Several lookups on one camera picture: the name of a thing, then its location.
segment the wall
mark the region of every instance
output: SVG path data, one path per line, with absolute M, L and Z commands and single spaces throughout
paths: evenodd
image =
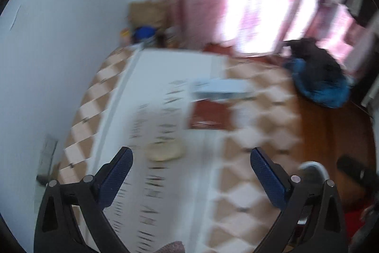
M 117 47 L 129 1 L 10 0 L 0 16 L 0 213 L 28 252 L 44 138 L 63 148 L 88 84 Z

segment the blue object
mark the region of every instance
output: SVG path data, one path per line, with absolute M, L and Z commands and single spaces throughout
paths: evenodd
M 293 58 L 284 64 L 284 67 L 292 72 L 295 86 L 302 95 L 328 108 L 339 108 L 348 100 L 350 88 L 345 77 L 333 84 L 324 82 L 321 89 L 307 90 L 300 76 L 305 66 L 306 62 L 302 58 Z
M 113 203 L 132 165 L 133 152 L 127 148 L 100 186 L 97 203 L 101 209 L 107 208 Z
M 151 26 L 142 26 L 134 32 L 134 38 L 136 38 L 136 40 L 138 41 L 141 41 L 143 39 L 147 39 L 154 36 L 155 33 L 156 33 L 155 28 Z
M 271 204 L 283 211 L 287 204 L 285 188 L 257 148 L 250 153 L 250 164 Z

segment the brown and white tablecloth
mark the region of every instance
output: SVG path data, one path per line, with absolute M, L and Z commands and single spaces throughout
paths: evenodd
M 127 49 L 114 51 L 87 90 L 67 139 L 59 168 L 61 183 L 77 182 L 88 172 L 86 161 L 92 156 L 103 112 L 134 53 Z M 197 247 L 201 253 L 252 252 L 279 214 L 251 169 L 249 149 L 261 146 L 289 172 L 296 169 L 302 156 L 301 118 L 289 73 L 261 62 L 229 59 L 224 76 L 248 79 L 256 93 L 249 100 L 230 101 L 230 108 L 239 117 L 235 127 L 225 132 L 219 150 L 218 181 L 211 210 L 206 212 L 206 232 L 199 239 L 202 245 Z M 151 246 L 150 236 L 147 238 L 136 252 L 156 249 Z

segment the table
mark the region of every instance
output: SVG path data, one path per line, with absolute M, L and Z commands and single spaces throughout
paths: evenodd
M 256 90 L 250 100 L 231 100 L 242 115 L 234 128 L 187 130 L 191 81 L 244 78 Z M 106 217 L 131 252 L 154 252 L 180 240 L 187 252 L 252 251 L 279 211 L 249 162 L 261 146 L 285 169 L 302 152 L 300 117 L 290 75 L 282 68 L 194 51 L 118 49 L 104 62 L 75 117 L 59 181 L 95 174 L 122 146 L 133 167 Z M 160 136 L 180 137 L 186 155 L 153 163 L 143 151 Z M 79 209 L 77 220 L 94 243 Z

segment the brown floor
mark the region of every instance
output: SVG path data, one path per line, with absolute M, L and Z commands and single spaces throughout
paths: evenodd
M 343 154 L 375 169 L 375 144 L 370 117 L 347 102 L 342 108 L 324 108 L 301 95 L 299 108 L 304 135 L 304 161 L 318 161 L 337 184 L 342 203 L 352 206 L 364 197 L 364 191 L 337 170 L 336 162 Z

